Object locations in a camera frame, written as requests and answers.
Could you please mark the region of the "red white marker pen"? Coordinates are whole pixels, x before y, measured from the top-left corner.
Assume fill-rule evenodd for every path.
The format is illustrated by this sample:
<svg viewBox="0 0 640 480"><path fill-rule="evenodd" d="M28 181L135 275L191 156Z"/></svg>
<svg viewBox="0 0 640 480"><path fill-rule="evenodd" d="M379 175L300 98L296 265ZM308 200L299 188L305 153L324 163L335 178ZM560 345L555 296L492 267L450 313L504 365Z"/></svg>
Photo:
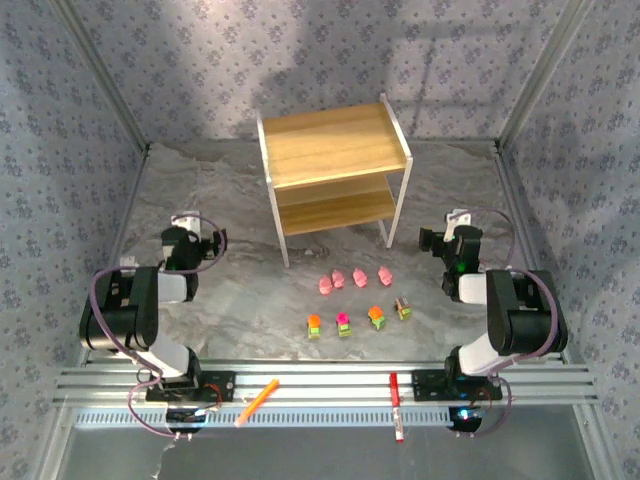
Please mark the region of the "red white marker pen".
<svg viewBox="0 0 640 480"><path fill-rule="evenodd" d="M399 394L398 377L396 372L391 372L389 374L389 385L395 440L398 444L402 444L404 442L404 428L400 414L401 398Z"/></svg>

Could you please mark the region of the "orange marker pen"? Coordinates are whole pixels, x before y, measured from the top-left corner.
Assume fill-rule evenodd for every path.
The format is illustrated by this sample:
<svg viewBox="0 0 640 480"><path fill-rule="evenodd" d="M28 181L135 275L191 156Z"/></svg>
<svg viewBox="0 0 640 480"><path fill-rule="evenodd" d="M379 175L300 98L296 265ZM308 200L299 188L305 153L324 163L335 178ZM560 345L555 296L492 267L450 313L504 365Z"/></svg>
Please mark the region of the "orange marker pen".
<svg viewBox="0 0 640 480"><path fill-rule="evenodd" d="M234 421L234 426L236 428L240 428L243 426L251 416L256 413L264 404L266 400L268 400L271 395L279 388L280 382L278 379L271 380L241 412L241 414Z"/></svg>

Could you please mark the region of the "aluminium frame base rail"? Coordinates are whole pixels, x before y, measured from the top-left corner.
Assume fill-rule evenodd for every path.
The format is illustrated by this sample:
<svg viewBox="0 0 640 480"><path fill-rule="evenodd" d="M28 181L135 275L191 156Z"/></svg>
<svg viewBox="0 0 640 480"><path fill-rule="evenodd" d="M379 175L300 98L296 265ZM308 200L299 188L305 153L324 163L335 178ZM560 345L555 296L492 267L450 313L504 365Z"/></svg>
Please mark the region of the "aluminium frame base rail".
<svg viewBox="0 0 640 480"><path fill-rule="evenodd" d="M527 220L526 202L520 196L515 177L502 156L498 140L494 141L492 154L506 203L515 224L521 256L527 267L541 269L542 263ZM624 480L624 472L619 465L619 457L606 424L600 400L600 396L594 393L593 399L575 404L573 406L574 417L578 423L579 433L594 478L596 480Z"/></svg>
<svg viewBox="0 0 640 480"><path fill-rule="evenodd" d="M149 147L149 143L143 147L140 163L136 167L133 184L129 189L125 206L119 219L115 240L112 243L112 249L108 257L108 266L114 266L119 263L126 225L145 169ZM78 406L68 400L63 400L60 404L53 404L46 423L46 435L37 453L36 466L28 476L29 480L58 480L69 439L75 429L74 418L77 409Z"/></svg>

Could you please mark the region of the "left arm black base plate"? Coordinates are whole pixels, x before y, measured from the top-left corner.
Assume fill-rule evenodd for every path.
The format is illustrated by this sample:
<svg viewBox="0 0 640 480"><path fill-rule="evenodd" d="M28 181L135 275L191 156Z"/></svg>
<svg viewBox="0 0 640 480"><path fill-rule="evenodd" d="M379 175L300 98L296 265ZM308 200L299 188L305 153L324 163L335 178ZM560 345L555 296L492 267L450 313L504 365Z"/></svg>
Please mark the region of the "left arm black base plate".
<svg viewBox="0 0 640 480"><path fill-rule="evenodd" d="M193 379L162 380L149 387L148 402L216 404L234 398L236 373L233 371L202 371Z"/></svg>

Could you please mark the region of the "wooden shelf white frame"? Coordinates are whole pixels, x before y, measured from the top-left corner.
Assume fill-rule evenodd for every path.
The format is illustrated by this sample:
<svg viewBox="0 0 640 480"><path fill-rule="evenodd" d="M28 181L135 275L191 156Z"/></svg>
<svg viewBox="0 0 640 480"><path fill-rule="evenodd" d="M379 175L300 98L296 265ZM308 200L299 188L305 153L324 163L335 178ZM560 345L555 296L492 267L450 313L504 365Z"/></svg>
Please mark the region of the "wooden shelf white frame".
<svg viewBox="0 0 640 480"><path fill-rule="evenodd" d="M281 253L287 238L375 222L391 247L413 155L386 95L378 102L256 119Z"/></svg>

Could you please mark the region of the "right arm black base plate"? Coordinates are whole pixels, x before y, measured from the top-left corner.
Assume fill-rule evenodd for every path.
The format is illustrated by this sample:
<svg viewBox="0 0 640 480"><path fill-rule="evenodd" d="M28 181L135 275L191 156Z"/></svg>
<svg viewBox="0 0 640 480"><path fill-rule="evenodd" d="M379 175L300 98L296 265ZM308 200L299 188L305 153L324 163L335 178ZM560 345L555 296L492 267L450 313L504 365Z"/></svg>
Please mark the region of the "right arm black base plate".
<svg viewBox="0 0 640 480"><path fill-rule="evenodd" d="M411 372L411 386L416 402L503 399L501 388L485 377L453 377L444 370L414 370Z"/></svg>

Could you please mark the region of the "aluminium mounting rail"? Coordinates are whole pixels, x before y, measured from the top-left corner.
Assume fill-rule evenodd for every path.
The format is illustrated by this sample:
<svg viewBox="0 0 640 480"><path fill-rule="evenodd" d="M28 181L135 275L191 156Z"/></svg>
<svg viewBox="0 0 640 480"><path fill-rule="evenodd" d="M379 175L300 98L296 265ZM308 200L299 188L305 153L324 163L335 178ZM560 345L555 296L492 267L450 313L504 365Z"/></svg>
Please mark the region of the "aluminium mounting rail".
<svg viewBox="0 0 640 480"><path fill-rule="evenodd" d="M413 403L411 373L435 369L434 363L324 362L324 361L206 361L213 371L236 373L232 404L242 406L273 379L280 386L267 405L273 406L383 406L390 401L389 375L398 377L405 405ZM542 364L519 364L500 376L511 386L517 406L594 404L598 394L588 368L557 359ZM52 394L56 404L117 406L137 383L136 368L104 359L62 370Z"/></svg>

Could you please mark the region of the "aluminium frame post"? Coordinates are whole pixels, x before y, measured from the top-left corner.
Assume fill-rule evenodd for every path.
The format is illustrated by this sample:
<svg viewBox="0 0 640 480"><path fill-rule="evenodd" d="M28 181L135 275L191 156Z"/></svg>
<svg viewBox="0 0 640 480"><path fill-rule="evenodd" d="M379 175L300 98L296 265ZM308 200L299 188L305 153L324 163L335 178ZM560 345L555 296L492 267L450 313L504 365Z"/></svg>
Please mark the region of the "aluminium frame post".
<svg viewBox="0 0 640 480"><path fill-rule="evenodd" d="M496 139L499 153L514 142L525 125L540 95L550 81L571 42L586 19L595 0L567 0L565 7L551 30L547 44L524 83L514 107Z"/></svg>
<svg viewBox="0 0 640 480"><path fill-rule="evenodd" d="M81 59L127 137L137 150L145 152L148 142L120 93L115 79L109 73L107 65L102 59L88 28L84 25L74 1L47 0L47 2L55 11L61 24L75 44Z"/></svg>

